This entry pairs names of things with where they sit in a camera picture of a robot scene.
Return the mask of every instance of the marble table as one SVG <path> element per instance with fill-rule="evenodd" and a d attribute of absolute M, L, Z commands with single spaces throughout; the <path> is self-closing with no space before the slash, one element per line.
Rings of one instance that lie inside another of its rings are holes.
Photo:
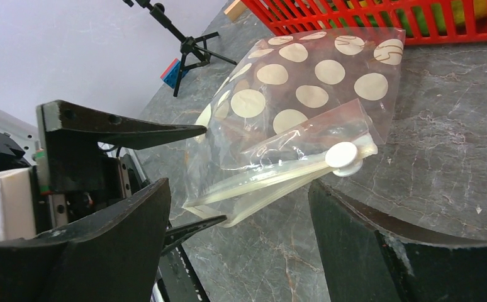
<path fill-rule="evenodd" d="M 209 49 L 234 60 L 272 36 L 249 11 L 235 23 L 220 13 L 205 33 L 212 31 L 221 37 Z M 141 118 L 194 123 L 232 69 L 213 59 L 192 70 L 178 98 L 162 87 Z M 170 179 L 174 225 L 197 220 L 181 209 L 183 149 L 177 142 L 138 153 L 149 178 Z M 487 240 L 487 43 L 407 47 L 388 143 L 356 175 L 322 180 L 407 222 Z M 302 187 L 233 228 L 214 227 L 184 244 L 212 301 L 329 301 L 307 192 Z"/>

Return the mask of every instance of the robotic claw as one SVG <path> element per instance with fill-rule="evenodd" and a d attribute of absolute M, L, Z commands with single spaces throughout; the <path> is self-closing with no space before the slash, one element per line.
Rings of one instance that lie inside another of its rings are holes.
<path fill-rule="evenodd" d="M 121 148 L 184 140 L 206 128 L 149 123 L 65 101 L 36 112 L 35 166 L 0 134 L 0 178 L 17 168 L 31 192 L 3 196 L 2 208 L 17 204 L 33 213 L 5 221 L 25 233 L 4 232 L 0 241 L 0 301 L 160 302 L 154 284 L 165 302 L 209 301 L 181 243 L 226 216 L 172 227 L 168 180 L 142 181 L 130 155 L 119 156 Z M 117 156 L 100 142 L 119 146 L 112 149 Z"/>

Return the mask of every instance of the plastic bag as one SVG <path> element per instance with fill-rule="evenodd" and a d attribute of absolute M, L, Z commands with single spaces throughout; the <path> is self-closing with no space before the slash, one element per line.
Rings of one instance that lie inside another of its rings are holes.
<path fill-rule="evenodd" d="M 326 161 L 341 142 L 356 146 L 360 169 L 388 135 L 404 36 L 342 28 L 257 42 L 199 116 L 208 132 L 186 143 L 183 207 L 227 215 L 230 227 L 326 173 L 342 175 Z"/>

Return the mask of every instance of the red plastic basket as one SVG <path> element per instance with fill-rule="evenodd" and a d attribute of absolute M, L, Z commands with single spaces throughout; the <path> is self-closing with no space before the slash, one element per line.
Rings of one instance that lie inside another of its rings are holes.
<path fill-rule="evenodd" d="M 333 27 L 398 27 L 406 44 L 487 41 L 487 0 L 242 0 L 277 36 Z"/>

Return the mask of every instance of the mini tripod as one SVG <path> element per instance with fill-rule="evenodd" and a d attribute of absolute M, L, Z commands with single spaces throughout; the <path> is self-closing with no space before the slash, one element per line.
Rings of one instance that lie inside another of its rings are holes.
<path fill-rule="evenodd" d="M 228 63 L 236 65 L 237 63 L 229 58 L 222 55 L 218 55 L 215 52 L 211 52 L 206 49 L 206 41 L 220 34 L 216 31 L 214 33 L 209 33 L 208 35 L 200 36 L 199 38 L 194 38 L 192 36 L 184 36 L 172 23 L 171 20 L 164 14 L 164 6 L 161 3 L 151 5 L 150 0 L 135 0 L 138 5 L 143 8 L 147 8 L 149 13 L 153 18 L 155 18 L 163 27 L 167 28 L 179 41 L 181 41 L 181 65 L 179 67 L 179 72 L 177 74 L 177 82 L 175 84 L 175 89 L 173 90 L 173 96 L 177 96 L 179 93 L 179 86 L 181 85 L 182 73 L 187 70 L 191 70 L 197 67 L 206 66 L 210 63 L 210 57 L 214 56 L 216 58 L 222 59 Z M 134 5 L 132 0 L 123 0 L 130 7 Z M 203 42 L 203 47 L 197 45 L 198 42 Z M 198 60 L 198 63 L 185 66 L 186 57 L 192 53 Z"/>

